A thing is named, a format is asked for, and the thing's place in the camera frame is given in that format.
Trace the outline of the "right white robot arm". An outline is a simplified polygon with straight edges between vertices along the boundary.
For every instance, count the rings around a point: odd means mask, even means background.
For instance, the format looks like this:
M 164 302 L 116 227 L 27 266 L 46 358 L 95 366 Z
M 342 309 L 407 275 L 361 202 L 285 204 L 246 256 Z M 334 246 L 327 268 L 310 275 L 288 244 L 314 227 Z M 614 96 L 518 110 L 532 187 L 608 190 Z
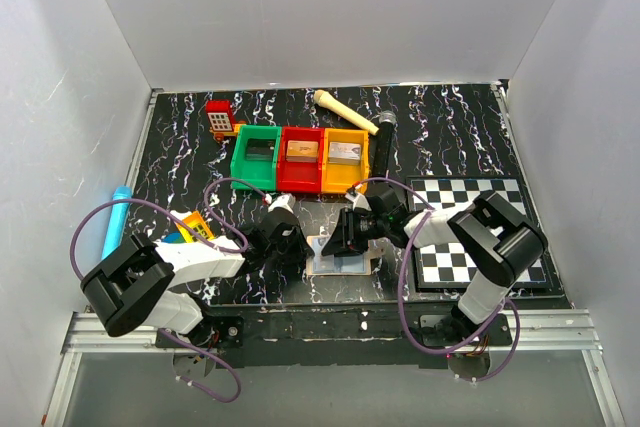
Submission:
M 324 257 L 361 255 L 369 242 L 388 239 L 407 252 L 459 243 L 476 266 L 451 318 L 466 329 L 484 323 L 523 272 L 548 248 L 542 230 L 494 190 L 460 207 L 409 211 L 389 181 L 375 178 L 361 194 L 348 191 L 352 205 L 340 210 L 336 227 L 322 245 Z

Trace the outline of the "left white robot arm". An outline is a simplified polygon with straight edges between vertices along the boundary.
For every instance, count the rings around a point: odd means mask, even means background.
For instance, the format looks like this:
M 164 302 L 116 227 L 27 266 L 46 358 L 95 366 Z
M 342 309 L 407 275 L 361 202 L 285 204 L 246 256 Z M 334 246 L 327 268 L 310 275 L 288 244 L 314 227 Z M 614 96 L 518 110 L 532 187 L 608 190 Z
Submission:
M 150 326 L 192 338 L 206 330 L 210 314 L 175 287 L 244 276 L 268 262 L 298 265 L 312 256 L 292 209 L 280 205 L 261 222 L 211 240 L 197 235 L 192 243 L 171 244 L 133 234 L 82 276 L 80 288 L 111 337 Z

